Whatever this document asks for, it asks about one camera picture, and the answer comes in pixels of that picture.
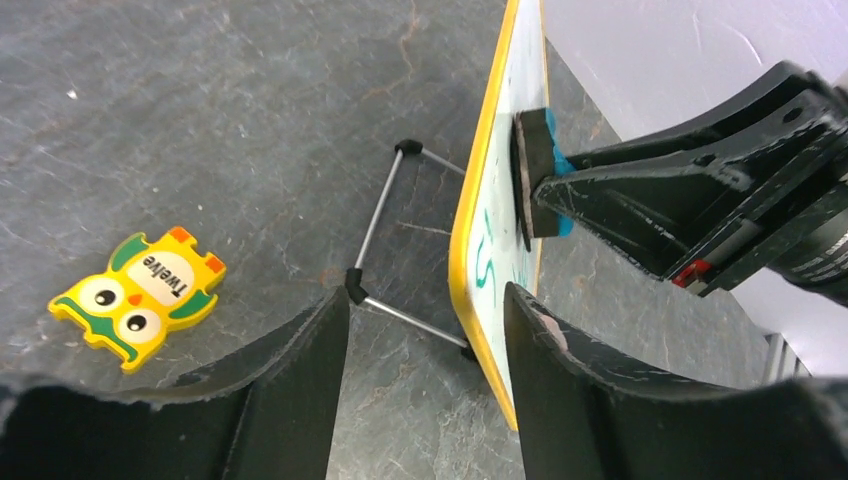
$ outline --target black rubber foot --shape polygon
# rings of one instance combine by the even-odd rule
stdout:
[[[460,355],[465,357],[466,360],[468,360],[470,362],[474,362],[478,365],[480,364],[480,362],[477,360],[477,355],[474,354],[474,350],[471,348],[470,343],[468,344],[467,347],[459,349],[459,353],[460,353]]]
[[[403,156],[418,155],[422,150],[424,150],[424,144],[411,138],[401,140],[395,145],[395,153],[403,152]]]
[[[345,272],[345,289],[350,300],[356,305],[362,304],[368,298],[368,292],[362,288],[361,268],[347,269],[347,272]]]

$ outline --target yellow owl toy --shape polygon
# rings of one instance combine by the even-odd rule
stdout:
[[[196,245],[182,227],[152,244],[137,233],[115,249],[105,273],[82,279],[47,309],[58,320],[73,320],[89,346],[109,348],[123,360],[124,373],[134,373],[168,332],[196,325],[218,301],[206,292],[227,267],[212,253],[198,255]]]

